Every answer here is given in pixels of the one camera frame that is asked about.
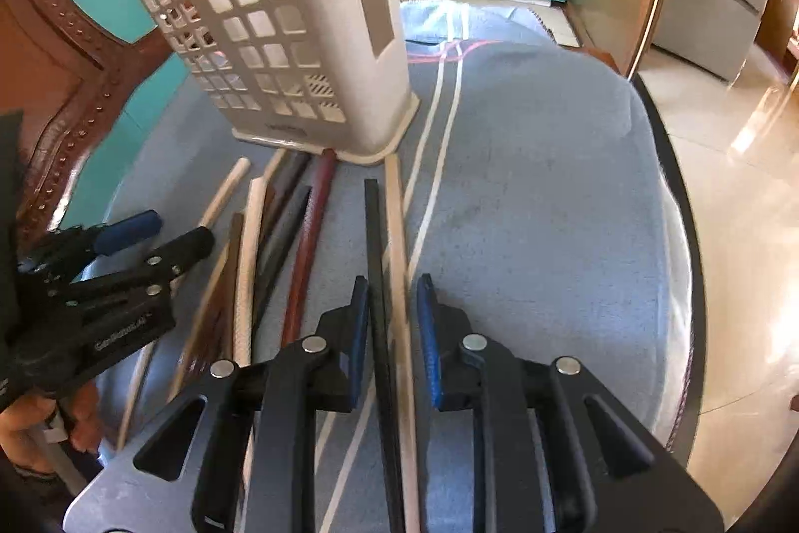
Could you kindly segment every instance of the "beige laundry basket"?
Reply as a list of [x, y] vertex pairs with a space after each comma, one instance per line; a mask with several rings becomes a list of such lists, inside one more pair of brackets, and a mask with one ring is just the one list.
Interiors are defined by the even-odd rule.
[[400, 0], [142, 0], [243, 140], [375, 163], [410, 91]]

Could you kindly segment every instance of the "triangular cutout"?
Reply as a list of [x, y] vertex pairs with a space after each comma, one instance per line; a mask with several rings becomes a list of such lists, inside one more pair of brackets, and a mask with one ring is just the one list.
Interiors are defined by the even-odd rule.
[[205, 402], [193, 400], [155, 434], [133, 459], [137, 470], [175, 481], [183, 470], [189, 445], [202, 416]]
[[611, 477], [625, 479], [652, 467], [652, 452], [602, 400], [588, 396], [585, 404]]

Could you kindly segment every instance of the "metal screw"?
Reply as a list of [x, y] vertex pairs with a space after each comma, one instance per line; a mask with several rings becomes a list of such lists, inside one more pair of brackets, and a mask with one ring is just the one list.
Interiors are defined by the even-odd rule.
[[311, 335], [302, 340], [302, 349], [305, 352], [322, 352], [327, 347], [328, 342], [325, 341], [324, 337]]
[[217, 360], [211, 364], [211, 375], [217, 378], [223, 378], [233, 373], [233, 362], [230, 360]]
[[582, 368], [580, 361], [574, 357], [561, 357], [554, 365], [558, 369], [558, 373], [562, 373], [565, 376], [576, 376]]
[[488, 345], [488, 340], [482, 335], [466, 335], [463, 338], [463, 347], [468, 351], [482, 351]]

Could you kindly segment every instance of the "basket base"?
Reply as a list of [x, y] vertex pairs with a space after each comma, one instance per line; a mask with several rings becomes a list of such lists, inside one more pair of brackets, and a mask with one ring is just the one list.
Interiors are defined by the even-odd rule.
[[[402, 115], [401, 121], [397, 125], [397, 131], [394, 132], [394, 135], [389, 140], [389, 143], [384, 147], [382, 150], [377, 152], [377, 154], [372, 154], [368, 156], [354, 154], [348, 150], [336, 150], [336, 156], [338, 157], [339, 161], [345, 161], [346, 163], [354, 163], [355, 165], [376, 165], [380, 163], [383, 159], [385, 159], [389, 154], [391, 154], [394, 150], [397, 149], [397, 146], [400, 144], [402, 137], [405, 135], [405, 131], [410, 125], [410, 121], [413, 120], [413, 116], [418, 109], [418, 95], [413, 91], [410, 92], [410, 103], [408, 104], [407, 110]], [[270, 139], [266, 136], [258, 136], [255, 134], [248, 134], [246, 131], [241, 131], [236, 129], [235, 127], [231, 130], [233, 132], [233, 136], [239, 140], [246, 141], [247, 143], [257, 143], [258, 145], [266, 145], [269, 147], [286, 147], [289, 150], [300, 150], [304, 152], [309, 152], [310, 154], [321, 154], [322, 151], [325, 149], [318, 145], [310, 145], [308, 143], [301, 143], [299, 141], [290, 140], [290, 139]]]

